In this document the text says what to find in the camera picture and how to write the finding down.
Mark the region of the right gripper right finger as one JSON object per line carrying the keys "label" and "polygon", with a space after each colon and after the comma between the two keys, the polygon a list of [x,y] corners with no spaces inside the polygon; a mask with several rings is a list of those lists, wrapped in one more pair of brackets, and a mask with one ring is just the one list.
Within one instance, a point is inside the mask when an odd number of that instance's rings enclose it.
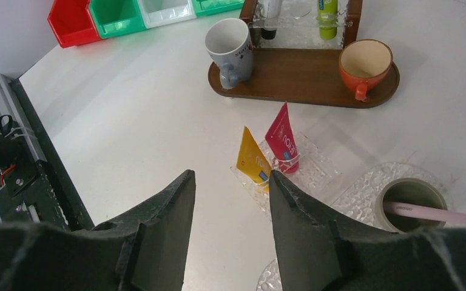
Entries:
{"label": "right gripper right finger", "polygon": [[466,228],[387,232],[276,170],[269,202],[283,290],[466,290]]}

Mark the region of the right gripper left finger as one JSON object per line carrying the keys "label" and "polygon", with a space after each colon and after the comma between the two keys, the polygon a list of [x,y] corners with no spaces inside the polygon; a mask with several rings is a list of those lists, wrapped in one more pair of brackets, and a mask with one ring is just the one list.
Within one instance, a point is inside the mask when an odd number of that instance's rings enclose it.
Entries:
{"label": "right gripper left finger", "polygon": [[90,230],[0,223],[0,290],[181,290],[195,172]]}

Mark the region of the yellow toothpaste tube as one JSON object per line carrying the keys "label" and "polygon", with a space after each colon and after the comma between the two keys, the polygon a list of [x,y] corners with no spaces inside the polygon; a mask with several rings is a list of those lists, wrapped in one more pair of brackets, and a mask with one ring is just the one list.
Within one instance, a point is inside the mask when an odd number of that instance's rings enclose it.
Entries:
{"label": "yellow toothpaste tube", "polygon": [[243,128],[236,168],[260,186],[264,192],[268,192],[272,167],[247,127]]}

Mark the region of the grey cup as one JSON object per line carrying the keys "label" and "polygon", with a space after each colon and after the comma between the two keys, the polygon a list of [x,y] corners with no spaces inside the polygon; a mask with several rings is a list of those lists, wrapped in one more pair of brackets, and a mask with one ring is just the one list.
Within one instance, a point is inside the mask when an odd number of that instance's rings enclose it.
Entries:
{"label": "grey cup", "polygon": [[443,228],[444,221],[407,217],[386,211],[386,203],[396,203],[396,209],[410,212],[413,207],[428,207],[447,210],[447,201],[441,192],[430,183],[418,178],[399,178],[383,187],[374,204],[375,223],[380,227],[398,233],[407,233],[421,227]]}

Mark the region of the pink toothbrush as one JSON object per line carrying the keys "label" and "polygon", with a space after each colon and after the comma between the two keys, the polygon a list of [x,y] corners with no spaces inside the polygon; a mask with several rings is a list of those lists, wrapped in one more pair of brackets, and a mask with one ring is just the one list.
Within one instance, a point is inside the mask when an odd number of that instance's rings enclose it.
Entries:
{"label": "pink toothbrush", "polygon": [[383,210],[394,215],[408,218],[419,218],[433,221],[449,222],[466,226],[466,213],[453,212],[444,209],[419,206],[402,202],[383,202]]}

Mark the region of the pink toothpaste tube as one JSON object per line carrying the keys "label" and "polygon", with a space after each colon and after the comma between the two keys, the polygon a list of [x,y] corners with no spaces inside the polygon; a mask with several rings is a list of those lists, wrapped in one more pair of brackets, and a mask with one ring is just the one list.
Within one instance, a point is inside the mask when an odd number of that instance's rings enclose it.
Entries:
{"label": "pink toothpaste tube", "polygon": [[280,171],[287,174],[299,168],[297,146],[289,121],[288,104],[285,102],[269,127],[265,140],[272,150]]}

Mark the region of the brown ceramic cup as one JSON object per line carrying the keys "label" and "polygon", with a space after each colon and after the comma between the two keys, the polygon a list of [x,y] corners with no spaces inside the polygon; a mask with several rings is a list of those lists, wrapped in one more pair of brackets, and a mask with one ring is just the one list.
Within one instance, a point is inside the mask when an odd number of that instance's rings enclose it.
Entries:
{"label": "brown ceramic cup", "polygon": [[361,39],[347,45],[338,60],[340,77],[358,101],[368,100],[368,91],[382,82],[393,63],[388,45],[375,39]]}

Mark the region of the grey handled white mug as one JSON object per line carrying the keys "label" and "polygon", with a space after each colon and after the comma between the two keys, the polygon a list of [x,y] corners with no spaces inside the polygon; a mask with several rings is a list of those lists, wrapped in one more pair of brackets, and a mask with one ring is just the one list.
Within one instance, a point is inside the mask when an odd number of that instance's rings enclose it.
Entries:
{"label": "grey handled white mug", "polygon": [[206,33],[204,44],[219,69],[223,89],[233,89],[248,80],[254,66],[254,52],[249,27],[238,18],[216,22]]}

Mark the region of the clear acrylic organizer rack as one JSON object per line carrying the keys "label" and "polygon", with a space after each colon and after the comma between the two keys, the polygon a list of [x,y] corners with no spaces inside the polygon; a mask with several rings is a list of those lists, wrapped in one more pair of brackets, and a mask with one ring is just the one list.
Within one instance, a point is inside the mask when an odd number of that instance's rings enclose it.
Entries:
{"label": "clear acrylic organizer rack", "polygon": [[363,1],[338,1],[337,36],[328,41],[319,34],[317,1],[283,1],[275,38],[263,39],[259,2],[245,1],[240,12],[240,19],[247,23],[258,48],[341,50],[357,39]]}

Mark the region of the green toothpaste tube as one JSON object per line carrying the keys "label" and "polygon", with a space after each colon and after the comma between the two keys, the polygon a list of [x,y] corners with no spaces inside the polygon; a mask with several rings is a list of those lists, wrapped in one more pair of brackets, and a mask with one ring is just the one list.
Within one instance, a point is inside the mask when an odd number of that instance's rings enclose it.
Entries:
{"label": "green toothpaste tube", "polygon": [[319,34],[323,40],[331,40],[337,36],[338,0],[317,1]]}

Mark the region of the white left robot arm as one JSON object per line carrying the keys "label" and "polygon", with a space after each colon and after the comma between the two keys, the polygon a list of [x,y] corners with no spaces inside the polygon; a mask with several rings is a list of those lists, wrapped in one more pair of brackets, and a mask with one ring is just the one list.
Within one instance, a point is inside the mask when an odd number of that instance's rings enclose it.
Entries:
{"label": "white left robot arm", "polygon": [[38,176],[26,132],[12,115],[0,116],[0,182],[14,198]]}

